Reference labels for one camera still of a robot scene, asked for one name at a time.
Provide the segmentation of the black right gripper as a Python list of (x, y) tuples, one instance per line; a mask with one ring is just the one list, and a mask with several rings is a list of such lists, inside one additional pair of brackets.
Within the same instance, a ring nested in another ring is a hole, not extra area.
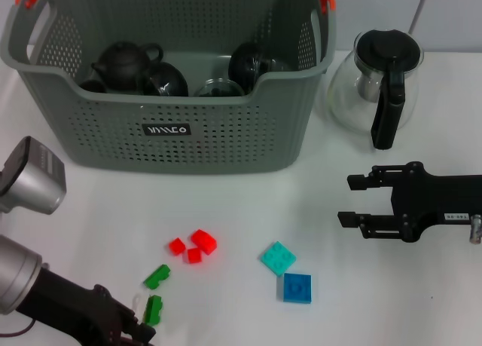
[(481, 242), (481, 176), (435, 176), (423, 164), (372, 166), (364, 175), (349, 175), (352, 191), (392, 187), (394, 215), (337, 214), (343, 228), (358, 228), (364, 239), (417, 242), (435, 225), (468, 225), (469, 241)]

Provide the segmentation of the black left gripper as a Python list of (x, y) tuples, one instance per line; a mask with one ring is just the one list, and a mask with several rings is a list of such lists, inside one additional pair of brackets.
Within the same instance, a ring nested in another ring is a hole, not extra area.
[(85, 289), (42, 268), (24, 300), (21, 314), (70, 335), (81, 345), (150, 345), (156, 330), (100, 285)]

